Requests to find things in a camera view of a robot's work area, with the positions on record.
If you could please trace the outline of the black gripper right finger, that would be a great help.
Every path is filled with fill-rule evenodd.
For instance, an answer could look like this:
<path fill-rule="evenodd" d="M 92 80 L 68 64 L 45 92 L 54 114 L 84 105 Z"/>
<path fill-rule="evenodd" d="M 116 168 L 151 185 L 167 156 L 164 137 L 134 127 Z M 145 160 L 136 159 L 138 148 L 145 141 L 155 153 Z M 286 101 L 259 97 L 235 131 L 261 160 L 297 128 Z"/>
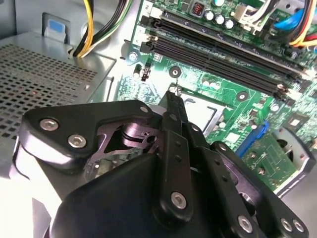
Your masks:
<path fill-rule="evenodd" d="M 224 143 L 209 145 L 189 122 L 183 99 L 177 97 L 183 134 L 189 142 L 191 166 L 197 168 L 207 192 L 204 208 L 221 238 L 307 238 L 308 228 Z"/>

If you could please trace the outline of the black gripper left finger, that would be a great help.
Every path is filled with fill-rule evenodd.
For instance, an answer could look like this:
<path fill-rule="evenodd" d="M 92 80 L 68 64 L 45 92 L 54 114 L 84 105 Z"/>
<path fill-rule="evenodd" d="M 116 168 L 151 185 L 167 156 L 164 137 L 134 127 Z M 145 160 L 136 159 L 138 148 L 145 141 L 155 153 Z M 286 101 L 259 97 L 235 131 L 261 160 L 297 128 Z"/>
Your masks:
<path fill-rule="evenodd" d="M 22 118 L 18 150 L 40 163 L 61 202 L 130 160 L 158 156 L 154 217 L 189 221 L 190 155 L 177 97 L 166 92 L 157 111 L 138 100 L 33 109 Z"/>

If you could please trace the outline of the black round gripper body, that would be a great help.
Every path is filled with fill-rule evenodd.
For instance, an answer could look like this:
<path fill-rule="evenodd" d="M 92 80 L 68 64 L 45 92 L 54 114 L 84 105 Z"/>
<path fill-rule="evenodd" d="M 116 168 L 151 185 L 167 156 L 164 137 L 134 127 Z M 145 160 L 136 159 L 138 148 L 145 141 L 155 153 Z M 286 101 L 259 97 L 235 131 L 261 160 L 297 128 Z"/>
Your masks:
<path fill-rule="evenodd" d="M 51 226 L 53 238 L 233 238 L 209 178 L 191 171 L 194 214 L 175 229 L 153 214 L 158 156 L 142 155 L 71 192 Z"/>

